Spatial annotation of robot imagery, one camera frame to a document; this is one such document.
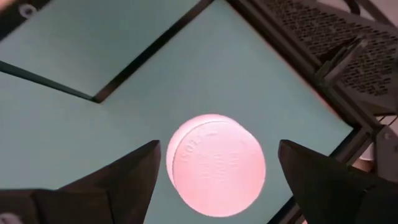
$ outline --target perforated panel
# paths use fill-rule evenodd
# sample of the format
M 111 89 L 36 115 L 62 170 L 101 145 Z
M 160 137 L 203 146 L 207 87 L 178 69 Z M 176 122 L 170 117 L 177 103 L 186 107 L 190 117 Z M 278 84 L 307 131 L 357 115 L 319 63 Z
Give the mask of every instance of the perforated panel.
M 393 27 L 372 23 L 316 2 L 261 1 L 317 57 L 352 37 L 365 34 L 370 39 L 366 51 L 347 66 L 341 81 L 344 86 L 360 93 L 387 94 L 398 41 Z

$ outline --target metal grate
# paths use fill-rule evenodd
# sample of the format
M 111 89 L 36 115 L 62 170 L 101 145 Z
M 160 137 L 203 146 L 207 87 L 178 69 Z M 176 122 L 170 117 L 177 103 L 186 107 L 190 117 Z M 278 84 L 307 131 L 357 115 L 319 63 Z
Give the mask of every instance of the metal grate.
M 365 34 L 370 40 L 368 48 L 343 71 L 341 81 L 360 93 L 387 94 L 398 43 L 392 27 L 378 29 L 359 16 L 343 11 L 346 16 L 339 16 L 327 6 L 316 7 L 314 2 L 262 0 L 262 3 L 317 57 L 350 38 Z

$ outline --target mesh grille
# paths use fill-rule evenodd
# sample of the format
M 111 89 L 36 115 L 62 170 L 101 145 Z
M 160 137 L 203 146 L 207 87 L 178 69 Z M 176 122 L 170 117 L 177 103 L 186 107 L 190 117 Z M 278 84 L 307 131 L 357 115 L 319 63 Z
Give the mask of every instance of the mesh grille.
M 365 34 L 369 45 L 343 71 L 341 82 L 360 93 L 387 94 L 398 41 L 395 33 L 364 25 L 359 17 L 349 21 L 298 1 L 262 0 L 262 3 L 317 57 L 350 38 Z

